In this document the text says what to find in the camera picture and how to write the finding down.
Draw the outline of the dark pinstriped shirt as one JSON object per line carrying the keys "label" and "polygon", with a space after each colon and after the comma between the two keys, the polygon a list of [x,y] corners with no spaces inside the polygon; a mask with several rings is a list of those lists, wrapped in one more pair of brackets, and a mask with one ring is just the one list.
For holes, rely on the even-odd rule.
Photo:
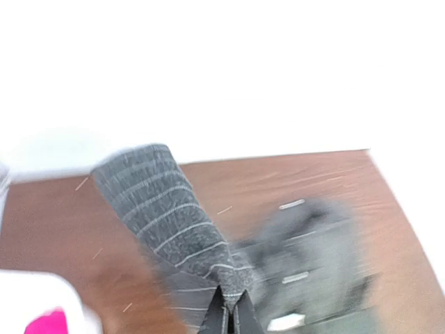
{"label": "dark pinstriped shirt", "polygon": [[248,291],[264,333],[292,319],[288,333],[379,333],[365,298],[355,222],[332,201],[280,206],[249,239],[230,242],[195,197],[169,147],[114,154],[92,170],[97,188],[136,236],[187,326],[198,333],[220,286],[232,313]]}

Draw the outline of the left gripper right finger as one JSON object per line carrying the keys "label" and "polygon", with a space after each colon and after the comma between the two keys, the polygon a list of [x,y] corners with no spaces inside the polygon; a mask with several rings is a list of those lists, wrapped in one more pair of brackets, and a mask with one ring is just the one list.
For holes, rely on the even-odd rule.
{"label": "left gripper right finger", "polygon": [[264,334],[263,328],[257,320],[248,291],[244,291],[237,301],[232,319],[233,333],[235,334]]}

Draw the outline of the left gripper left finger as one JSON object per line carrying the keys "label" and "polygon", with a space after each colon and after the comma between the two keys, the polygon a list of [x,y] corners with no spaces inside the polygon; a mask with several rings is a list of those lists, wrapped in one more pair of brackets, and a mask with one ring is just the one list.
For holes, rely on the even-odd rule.
{"label": "left gripper left finger", "polygon": [[217,287],[201,323],[199,334],[228,334],[229,310],[220,286]]}

